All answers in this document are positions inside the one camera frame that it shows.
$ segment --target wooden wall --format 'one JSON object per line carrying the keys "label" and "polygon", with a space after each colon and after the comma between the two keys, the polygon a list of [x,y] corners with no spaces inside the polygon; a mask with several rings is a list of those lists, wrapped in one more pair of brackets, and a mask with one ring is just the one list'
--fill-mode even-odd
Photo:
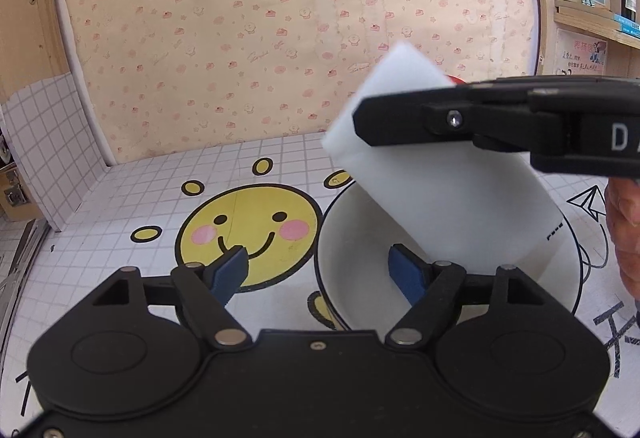
{"label": "wooden wall", "polygon": [[54,0],[0,0],[0,103],[68,71]]}

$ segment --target pink cheek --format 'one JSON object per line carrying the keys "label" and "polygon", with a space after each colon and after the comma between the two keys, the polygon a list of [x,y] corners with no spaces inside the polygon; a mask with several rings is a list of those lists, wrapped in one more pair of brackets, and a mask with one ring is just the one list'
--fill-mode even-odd
{"label": "pink cheek", "polygon": [[216,237],[217,233],[216,227],[213,225],[202,225],[191,233],[191,243],[207,244]]}
{"label": "pink cheek", "polygon": [[309,225],[302,220],[289,220],[280,225],[280,237],[287,241],[297,241],[309,233]]}

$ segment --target grid pattern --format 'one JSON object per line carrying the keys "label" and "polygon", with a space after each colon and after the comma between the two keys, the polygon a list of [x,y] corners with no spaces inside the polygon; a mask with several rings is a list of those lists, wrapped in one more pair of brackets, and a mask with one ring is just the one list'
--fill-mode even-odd
{"label": "grid pattern", "polygon": [[71,74],[21,89],[2,112],[27,187],[51,226],[63,230],[107,169]]}
{"label": "grid pattern", "polygon": [[[139,267],[143,275],[167,274],[175,266],[174,244],[178,230],[198,205],[229,188],[270,182],[306,191],[325,211],[340,190],[328,190],[322,185],[337,168],[322,149],[321,137],[322,134],[308,134],[244,142],[110,168],[68,219],[64,232],[50,234],[33,265],[17,309],[2,372],[2,431],[10,434],[13,428],[24,426],[39,411],[32,393],[25,417],[20,416],[26,385],[24,381],[15,382],[25,370],[26,355],[33,342],[117,268],[130,264]],[[251,167],[258,158],[264,157],[273,160],[273,169],[265,176],[254,176]],[[567,215],[585,249],[594,257],[603,253],[605,243],[600,225],[566,201],[595,184],[604,191],[606,181],[593,177],[536,175]],[[188,197],[180,192],[182,183],[190,179],[204,183],[205,191],[201,195]],[[130,234],[142,225],[159,225],[163,229],[162,235],[149,243],[133,243]],[[606,325],[594,328],[590,321],[617,303],[618,296],[625,296],[613,256],[611,260],[606,268],[593,272],[585,284],[578,311],[580,320],[603,341],[610,339]],[[233,297],[227,308],[253,335],[264,327],[323,329],[310,318],[306,309],[301,309],[306,306],[309,294],[317,289],[313,264],[309,262],[275,286]],[[625,305],[625,309],[615,315],[618,328],[631,317],[631,307],[631,304]],[[151,311],[174,318],[172,310],[165,307],[153,307]],[[632,328],[628,335],[640,337],[640,330]],[[628,350],[623,353],[628,357]],[[636,364],[640,368],[640,360],[636,359]],[[637,393],[629,398],[637,400],[640,396],[638,388],[625,386],[626,391],[620,391],[622,388],[616,386],[607,389],[604,400],[610,403],[600,415],[619,432],[635,429],[640,426],[640,418],[627,420],[620,427],[617,408],[623,407],[618,404],[621,392],[627,397],[629,393]]]}

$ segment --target table surface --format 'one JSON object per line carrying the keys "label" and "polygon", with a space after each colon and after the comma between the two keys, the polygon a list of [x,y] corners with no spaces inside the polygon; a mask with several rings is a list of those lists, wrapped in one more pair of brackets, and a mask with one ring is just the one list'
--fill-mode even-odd
{"label": "table surface", "polygon": [[[291,192],[296,197],[310,196],[309,203],[324,212],[341,186],[340,180],[327,182],[339,169],[322,149],[321,137],[318,133],[245,142],[110,168],[68,228],[50,234],[36,258],[2,371],[2,432],[11,434],[40,411],[28,378],[21,377],[28,349],[38,336],[123,265],[135,265],[143,275],[168,274],[176,265],[180,228],[200,205],[234,188],[275,184],[281,190],[297,190]],[[607,233],[606,180],[536,175],[582,247],[584,280],[576,315],[610,351],[612,371],[596,412],[618,433],[630,436],[640,427],[640,326],[634,302],[620,283]],[[153,229],[159,237],[134,242],[132,234],[149,225],[161,229]],[[314,223],[310,229],[315,230]],[[134,239],[154,236],[153,230],[137,232],[139,238]],[[228,304],[254,337],[261,328],[326,329],[322,310],[308,309],[319,306],[308,304],[319,295],[313,257],[306,262],[299,258],[294,256],[289,269],[275,270],[271,280],[262,281],[270,286],[237,294]],[[175,319],[171,309],[151,311]]]}

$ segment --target blue gripper pad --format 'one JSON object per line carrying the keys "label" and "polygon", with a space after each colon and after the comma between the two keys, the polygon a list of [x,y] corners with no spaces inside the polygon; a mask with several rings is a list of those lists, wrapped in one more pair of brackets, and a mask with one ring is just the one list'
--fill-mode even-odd
{"label": "blue gripper pad", "polygon": [[215,270],[211,282],[206,282],[211,285],[210,292],[222,306],[226,306],[249,275],[249,254],[244,246],[233,246],[209,265],[205,274],[207,269]]}
{"label": "blue gripper pad", "polygon": [[420,267],[412,261],[412,252],[403,253],[402,244],[395,244],[389,249],[389,275],[411,306],[416,304],[427,290]]}

